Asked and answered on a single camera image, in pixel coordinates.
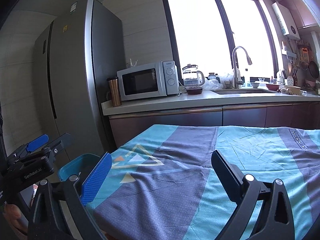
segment teal container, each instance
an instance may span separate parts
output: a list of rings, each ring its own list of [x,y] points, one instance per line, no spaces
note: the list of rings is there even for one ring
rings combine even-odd
[[[60,181],[66,181],[71,175],[79,175],[80,172],[93,169],[99,162],[100,157],[91,153],[82,154],[73,161],[64,165],[58,171]]]

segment glass kettle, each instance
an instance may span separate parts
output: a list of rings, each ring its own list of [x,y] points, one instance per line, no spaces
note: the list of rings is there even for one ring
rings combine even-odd
[[[188,64],[182,68],[183,84],[185,86],[202,86],[205,82],[203,73],[198,70],[197,65]]]

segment kitchen shelf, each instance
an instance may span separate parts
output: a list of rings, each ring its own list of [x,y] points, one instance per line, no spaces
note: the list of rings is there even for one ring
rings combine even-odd
[[[288,50],[284,50],[284,49],[281,49],[281,53],[283,55],[286,55],[288,60],[293,60],[293,61],[297,60],[297,54],[295,54],[295,53],[292,53],[292,52],[290,52]]]

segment window frame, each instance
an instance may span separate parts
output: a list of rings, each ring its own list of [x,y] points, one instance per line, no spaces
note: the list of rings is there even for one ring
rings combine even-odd
[[[176,41],[176,36],[175,36],[175,31],[174,31],[174,26],[173,26],[173,21],[172,21],[172,16],[171,16],[171,11],[170,11],[170,7],[169,7],[169,2],[168,0],[162,0],[163,4],[164,4],[164,12],[165,12],[165,16],[167,19],[167,25],[168,25],[168,30],[169,30],[169,36],[170,36],[170,43],[171,43],[171,49],[172,49],[172,56],[173,56],[173,60],[177,66],[177,70],[178,70],[178,78],[181,84],[183,84],[183,79],[182,79],[182,74],[181,74],[181,66],[180,66],[180,60],[179,60],[179,53],[178,53],[178,46],[177,46],[177,41]],[[271,33],[271,28],[269,26],[267,17],[262,9],[262,6],[260,4],[259,0],[252,0],[255,2],[258,11],[260,13],[261,19],[263,21],[263,24],[265,26],[266,32],[267,32],[267,36],[268,36],[268,40],[269,40],[269,44],[270,44],[270,49],[271,49],[271,55],[272,55],[272,62],[273,62],[273,71],[274,71],[274,76],[276,76],[276,73],[278,72],[279,68],[278,68],[278,58],[277,58],[277,53],[276,53],[276,46],[274,43],[274,39]],[[233,49],[236,47],[235,46],[235,41],[233,38],[233,33],[231,30],[231,26],[228,20],[228,16],[227,13],[225,11],[225,8],[223,6],[223,3],[221,0],[215,0],[218,10],[220,12],[220,16],[223,22],[223,26],[225,29],[225,33],[226,33],[226,37],[227,37],[227,41],[228,41],[228,46],[229,46],[229,52],[230,52],[230,59],[232,62],[232,51]],[[236,55],[236,67],[239,68],[238,66],[238,60],[237,60],[237,55]]]

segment window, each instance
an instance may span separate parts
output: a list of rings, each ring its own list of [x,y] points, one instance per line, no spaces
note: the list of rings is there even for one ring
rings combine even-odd
[[[198,65],[208,76],[231,72],[237,50],[241,76],[269,78],[277,72],[275,46],[258,0],[164,0],[173,59],[180,68]]]

